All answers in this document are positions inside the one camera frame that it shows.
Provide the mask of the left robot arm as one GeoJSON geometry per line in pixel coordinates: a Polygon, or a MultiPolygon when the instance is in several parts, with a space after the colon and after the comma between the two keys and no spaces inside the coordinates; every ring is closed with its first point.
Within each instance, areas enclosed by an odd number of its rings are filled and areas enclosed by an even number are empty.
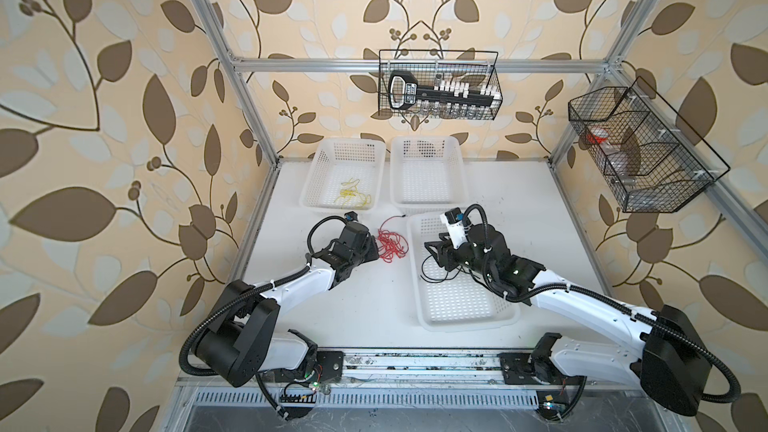
{"type": "Polygon", "coordinates": [[[317,344],[295,329],[275,331],[279,314],[317,294],[332,290],[352,271],[379,259],[378,245],[355,212],[318,221],[307,235],[301,269],[261,285],[234,280],[227,284],[213,310],[181,346],[181,370],[196,377],[219,376],[233,387],[254,379],[268,404],[285,421],[306,414],[287,408],[269,392],[263,375],[279,371],[290,385],[319,382],[317,344]]]}

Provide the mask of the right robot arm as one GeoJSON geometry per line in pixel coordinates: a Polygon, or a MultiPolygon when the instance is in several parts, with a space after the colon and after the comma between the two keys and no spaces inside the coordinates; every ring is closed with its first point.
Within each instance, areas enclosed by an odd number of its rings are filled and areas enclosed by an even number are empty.
{"type": "Polygon", "coordinates": [[[512,254],[491,226],[471,227],[459,245],[443,232],[424,248],[438,267],[468,273],[507,303],[554,312],[604,337],[597,343],[545,333],[523,368],[540,383],[597,379],[636,386],[665,409],[688,417],[703,402],[730,404],[742,395],[735,373],[677,308],[656,311],[575,284],[512,254]]]}

